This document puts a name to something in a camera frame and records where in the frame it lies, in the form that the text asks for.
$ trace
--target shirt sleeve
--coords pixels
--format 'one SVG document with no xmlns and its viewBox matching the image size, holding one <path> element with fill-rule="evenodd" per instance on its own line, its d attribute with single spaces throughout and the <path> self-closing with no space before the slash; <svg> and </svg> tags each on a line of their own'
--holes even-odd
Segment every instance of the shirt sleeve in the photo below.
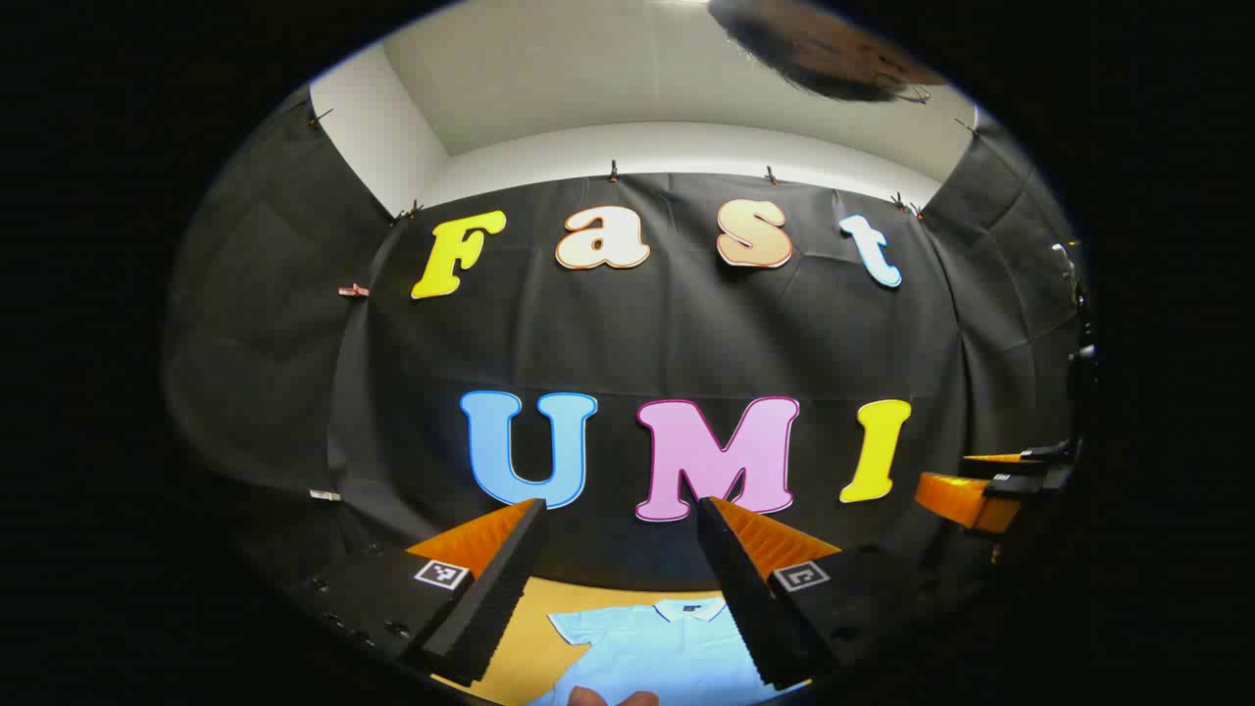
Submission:
<svg viewBox="0 0 1255 706">
<path fill-rule="evenodd" d="M 550 613 L 548 618 L 562 640 L 571 645 L 585 645 L 615 630 L 629 612 L 629 608 L 602 608 L 584 613 Z"/>
</svg>

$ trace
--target finger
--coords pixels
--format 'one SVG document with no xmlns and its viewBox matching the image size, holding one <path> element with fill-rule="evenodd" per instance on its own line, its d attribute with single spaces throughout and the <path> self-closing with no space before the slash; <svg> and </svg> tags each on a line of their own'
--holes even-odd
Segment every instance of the finger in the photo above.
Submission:
<svg viewBox="0 0 1255 706">
<path fill-rule="evenodd" d="M 577 686 L 571 690 L 571 695 L 566 697 L 566 706 L 607 706 L 606 700 L 601 697 L 596 691 L 591 688 L 584 688 Z"/>
<path fill-rule="evenodd" d="M 658 695 L 649 691 L 638 691 L 619 706 L 658 706 Z"/>
</svg>

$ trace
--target blue letter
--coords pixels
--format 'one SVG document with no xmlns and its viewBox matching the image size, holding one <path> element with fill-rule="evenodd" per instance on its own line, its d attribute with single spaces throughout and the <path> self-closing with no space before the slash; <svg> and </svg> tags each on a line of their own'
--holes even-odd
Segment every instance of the blue letter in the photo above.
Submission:
<svg viewBox="0 0 1255 706">
<path fill-rule="evenodd" d="M 532 498 L 545 499 L 550 510 L 570 505 L 584 492 L 584 421 L 597 413 L 597 401 L 572 393 L 536 401 L 553 434 L 553 474 L 540 483 L 518 478 L 511 463 L 510 420 L 522 409 L 508 393 L 462 396 L 462 411 L 471 425 L 471 473 L 484 493 L 507 505 Z"/>
<path fill-rule="evenodd" d="M 885 253 L 880 247 L 887 245 L 885 233 L 871 227 L 867 218 L 862 216 L 850 216 L 841 218 L 841 229 L 848 232 L 855 238 L 858 247 L 858 256 L 863 258 L 867 273 L 885 286 L 897 286 L 902 283 L 902 272 L 897 267 L 885 261 Z"/>
</svg>

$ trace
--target pink letter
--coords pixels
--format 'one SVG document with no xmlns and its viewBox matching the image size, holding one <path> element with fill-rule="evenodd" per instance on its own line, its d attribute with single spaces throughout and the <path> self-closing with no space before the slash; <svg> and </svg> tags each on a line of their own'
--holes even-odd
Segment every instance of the pink letter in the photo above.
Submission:
<svg viewBox="0 0 1255 706">
<path fill-rule="evenodd" d="M 742 474 L 745 487 L 733 503 L 754 513 L 774 513 L 793 504 L 788 492 L 788 434 L 797 419 L 797 400 L 762 398 L 745 408 L 737 431 L 719 449 L 698 406 L 688 400 L 643 405 L 636 414 L 654 439 L 649 500 L 636 505 L 636 517 L 670 523 L 689 514 L 680 500 L 680 478 L 698 499 L 727 498 Z"/>
</svg>

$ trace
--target polo shirt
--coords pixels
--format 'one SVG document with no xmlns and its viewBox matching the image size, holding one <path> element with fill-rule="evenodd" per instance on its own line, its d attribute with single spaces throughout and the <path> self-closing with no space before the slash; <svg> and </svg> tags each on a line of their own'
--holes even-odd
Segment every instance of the polo shirt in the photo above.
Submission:
<svg viewBox="0 0 1255 706">
<path fill-rule="evenodd" d="M 607 703 L 651 691 L 664 706 L 739 706 L 783 693 L 759 678 L 719 597 L 548 618 L 562 640 L 592 648 L 530 706 L 566 706 L 576 686 L 596 691 Z"/>
</svg>

